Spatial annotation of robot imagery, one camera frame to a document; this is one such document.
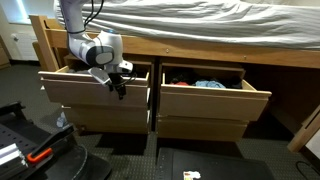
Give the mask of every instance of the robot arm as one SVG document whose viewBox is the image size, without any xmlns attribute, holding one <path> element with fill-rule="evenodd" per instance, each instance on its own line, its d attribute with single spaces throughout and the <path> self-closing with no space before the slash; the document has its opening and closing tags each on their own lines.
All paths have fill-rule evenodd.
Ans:
<svg viewBox="0 0 320 180">
<path fill-rule="evenodd" d="M 113 78 L 114 74 L 131 73 L 133 65 L 123 60 L 121 35 L 114 30 L 102 30 L 94 39 L 87 35 L 82 19 L 82 6 L 87 1 L 59 0 L 68 32 L 68 48 L 74 56 L 93 67 L 89 73 L 101 84 L 119 84 L 121 82 L 113 82 L 112 79 L 119 81 L 119 77 Z"/>
</svg>

